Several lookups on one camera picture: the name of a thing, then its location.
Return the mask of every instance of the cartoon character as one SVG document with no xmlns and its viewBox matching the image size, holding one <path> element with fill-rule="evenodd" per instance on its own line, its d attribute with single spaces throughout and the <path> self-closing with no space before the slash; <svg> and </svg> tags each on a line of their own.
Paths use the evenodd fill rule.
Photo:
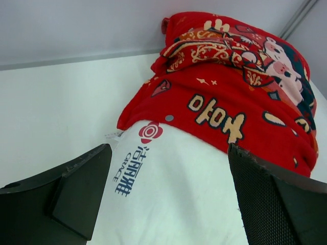
<svg viewBox="0 0 327 245">
<path fill-rule="evenodd" d="M 303 101 L 301 92 L 303 90 L 302 83 L 298 77 L 290 73 L 290 69 L 280 61 L 270 63 L 266 69 L 266 73 L 275 78 L 276 82 L 288 98 L 296 106 Z"/>
<path fill-rule="evenodd" d="M 297 73 L 292 66 L 292 62 L 286 55 L 284 49 L 276 43 L 271 37 L 267 37 L 264 43 L 264 52 L 274 61 L 280 61 L 288 67 L 288 72 L 294 74 L 297 78 L 301 78 L 301 75 Z"/>
</svg>

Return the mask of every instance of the red fabric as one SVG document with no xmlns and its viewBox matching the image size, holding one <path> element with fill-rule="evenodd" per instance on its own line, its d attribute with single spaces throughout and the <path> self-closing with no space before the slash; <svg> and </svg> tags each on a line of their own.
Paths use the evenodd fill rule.
<svg viewBox="0 0 327 245">
<path fill-rule="evenodd" d="M 126 106 L 119 129 L 144 119 L 166 123 L 224 152 L 234 142 L 310 176 L 318 153 L 316 102 L 308 64 L 294 47 L 201 12 L 165 19 L 162 32 L 166 47 L 151 67 L 155 76 Z"/>
</svg>

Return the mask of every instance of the gray wall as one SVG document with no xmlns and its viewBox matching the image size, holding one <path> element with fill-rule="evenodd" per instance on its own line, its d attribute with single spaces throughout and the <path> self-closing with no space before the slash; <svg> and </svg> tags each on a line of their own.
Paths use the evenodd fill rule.
<svg viewBox="0 0 327 245">
<path fill-rule="evenodd" d="M 311 80 L 327 97 L 327 1 L 320 0 L 287 39 L 307 60 Z"/>
<path fill-rule="evenodd" d="M 164 43 L 162 18 L 181 11 L 228 15 L 279 34 L 302 2 L 2 0 L 0 69 L 8 64 L 154 52 Z"/>
</svg>

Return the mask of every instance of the black mesh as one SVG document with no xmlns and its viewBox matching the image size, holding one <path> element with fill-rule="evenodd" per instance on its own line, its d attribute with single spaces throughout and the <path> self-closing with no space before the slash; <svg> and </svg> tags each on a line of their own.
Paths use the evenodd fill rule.
<svg viewBox="0 0 327 245">
<path fill-rule="evenodd" d="M 234 151 L 228 156 L 249 244 L 300 244 L 272 177 L 246 153 L 230 151 Z"/>
</svg>

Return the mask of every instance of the gold lettering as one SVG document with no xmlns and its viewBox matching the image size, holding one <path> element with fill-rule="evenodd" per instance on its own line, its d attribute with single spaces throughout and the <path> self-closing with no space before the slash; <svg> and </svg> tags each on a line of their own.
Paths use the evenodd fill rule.
<svg viewBox="0 0 327 245">
<path fill-rule="evenodd" d="M 192 100 L 189 102 L 188 108 L 190 108 L 192 111 L 198 111 L 203 105 L 204 98 L 200 95 L 195 95 Z"/>
<path fill-rule="evenodd" d="M 263 113 L 263 116 L 264 119 L 271 124 L 286 126 L 286 124 L 282 120 L 280 120 L 278 117 L 274 116 L 273 114 L 269 113 L 268 111 L 265 111 Z"/>
<path fill-rule="evenodd" d="M 213 112 L 214 110 L 214 105 L 216 104 L 216 100 L 212 99 L 208 105 L 206 106 L 206 108 L 201 112 L 201 114 L 196 118 L 196 122 L 198 124 L 203 123 L 205 120 L 209 121 L 210 117 L 209 117 L 209 113 Z"/>
<path fill-rule="evenodd" d="M 310 126 L 304 118 L 299 118 L 295 120 L 295 122 L 300 125 L 306 133 L 310 131 Z"/>
<path fill-rule="evenodd" d="M 214 110 L 214 112 L 213 112 L 213 115 L 211 116 L 211 118 L 210 118 L 210 122 L 209 122 L 209 124 L 212 126 L 212 127 L 214 127 L 214 128 L 217 128 L 220 124 L 221 124 L 221 122 L 223 121 L 223 119 L 225 118 L 225 116 L 226 116 L 226 111 L 225 110 L 223 110 L 222 108 L 216 108 L 215 110 Z"/>
<path fill-rule="evenodd" d="M 245 115 L 243 113 L 238 114 L 232 122 L 232 118 L 229 116 L 223 128 L 223 133 L 229 130 L 228 144 L 236 143 L 238 139 L 243 139 L 243 134 L 241 132 L 241 126 L 245 120 Z"/>
</svg>

